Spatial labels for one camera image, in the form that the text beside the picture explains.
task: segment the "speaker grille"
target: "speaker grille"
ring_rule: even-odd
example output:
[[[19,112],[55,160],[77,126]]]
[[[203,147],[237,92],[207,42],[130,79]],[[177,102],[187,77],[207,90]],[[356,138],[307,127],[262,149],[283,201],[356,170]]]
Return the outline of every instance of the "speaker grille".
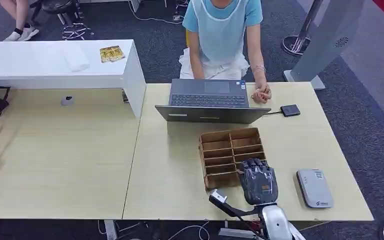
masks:
[[[343,46],[345,46],[348,43],[349,40],[350,39],[347,36],[343,36],[343,37],[339,38],[335,42],[335,48],[342,48]]]

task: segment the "bracelet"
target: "bracelet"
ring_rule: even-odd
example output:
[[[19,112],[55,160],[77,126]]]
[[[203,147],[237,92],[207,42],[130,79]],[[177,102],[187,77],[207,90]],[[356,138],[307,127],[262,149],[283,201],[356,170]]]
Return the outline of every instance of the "bracelet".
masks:
[[[257,70],[262,70],[264,73],[266,73],[266,68],[264,67],[263,64],[255,65],[251,69],[252,69],[252,72],[255,72]]]

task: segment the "robotic arm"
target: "robotic arm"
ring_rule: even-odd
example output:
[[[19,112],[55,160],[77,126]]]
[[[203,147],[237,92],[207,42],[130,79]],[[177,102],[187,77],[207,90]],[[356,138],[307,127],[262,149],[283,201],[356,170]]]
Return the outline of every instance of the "robotic arm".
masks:
[[[278,185],[275,171],[265,160],[250,158],[242,162],[239,175],[243,193],[251,211],[242,211],[227,203],[228,197],[218,189],[211,192],[209,201],[231,217],[257,214],[260,219],[261,234],[264,240],[305,240],[300,232],[286,218],[285,212],[275,201],[278,198]]]

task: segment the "sneaker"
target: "sneaker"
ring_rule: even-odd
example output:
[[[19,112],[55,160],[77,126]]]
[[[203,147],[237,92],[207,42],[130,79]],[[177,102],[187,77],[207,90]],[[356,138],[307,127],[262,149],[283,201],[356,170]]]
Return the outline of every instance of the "sneaker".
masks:
[[[39,29],[35,28],[34,26],[31,27],[25,27],[22,30],[21,37],[17,40],[18,42],[22,41],[28,41],[30,40],[34,35],[39,33]]]
[[[11,35],[9,35],[7,38],[5,38],[4,42],[16,42],[20,39],[21,35],[13,31]]]

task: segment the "dark carpet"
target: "dark carpet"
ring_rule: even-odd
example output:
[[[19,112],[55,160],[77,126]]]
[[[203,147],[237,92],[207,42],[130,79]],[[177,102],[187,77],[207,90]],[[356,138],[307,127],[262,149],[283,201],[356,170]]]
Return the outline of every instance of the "dark carpet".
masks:
[[[270,82],[282,81],[283,70],[293,68],[297,58],[283,52],[283,37],[297,33],[305,12],[295,0],[262,0],[262,50]],[[179,55],[185,48],[185,32],[180,25],[135,19],[126,2],[84,4],[85,22],[94,35],[88,39],[134,39],[145,79],[148,83],[167,83],[179,76]],[[164,8],[162,0],[141,3],[138,16],[171,19],[173,7]],[[61,39],[61,24],[55,16],[42,13],[38,41]],[[0,41],[13,29],[13,21],[0,8]],[[322,73],[327,89],[317,93],[333,132],[375,218],[374,222],[333,222],[303,231],[307,240],[378,239],[384,223],[384,113],[339,57]],[[252,76],[245,76],[252,81]],[[134,222],[118,221],[120,228]],[[168,239],[192,222],[153,221],[160,239]],[[209,231],[216,239],[222,222],[211,222]],[[124,239],[146,238],[140,231]],[[0,220],[0,240],[98,240],[105,239],[95,220]],[[198,239],[196,229],[188,229],[178,239]]]

